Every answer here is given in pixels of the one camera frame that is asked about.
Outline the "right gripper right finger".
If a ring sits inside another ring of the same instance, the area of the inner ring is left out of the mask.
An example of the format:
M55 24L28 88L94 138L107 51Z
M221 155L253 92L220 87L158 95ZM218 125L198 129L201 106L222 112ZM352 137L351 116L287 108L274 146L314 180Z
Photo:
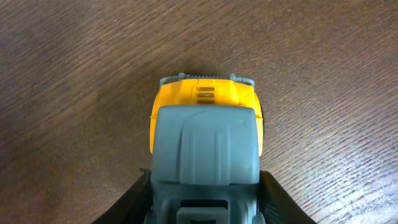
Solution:
M260 171L259 211L271 224L316 224L268 171Z

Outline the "grey yellow toy truck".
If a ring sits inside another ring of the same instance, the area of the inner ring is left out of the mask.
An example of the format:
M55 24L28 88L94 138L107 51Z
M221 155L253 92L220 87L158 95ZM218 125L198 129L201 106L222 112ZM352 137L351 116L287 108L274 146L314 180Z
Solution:
M146 223L264 223L264 135L254 80L180 73L160 81L150 116Z

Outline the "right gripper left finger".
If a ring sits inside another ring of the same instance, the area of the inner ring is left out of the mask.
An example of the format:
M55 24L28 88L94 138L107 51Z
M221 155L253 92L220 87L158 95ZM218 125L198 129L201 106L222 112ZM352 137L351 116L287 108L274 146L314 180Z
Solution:
M92 224L143 224L152 206L151 170L141 169L135 183Z

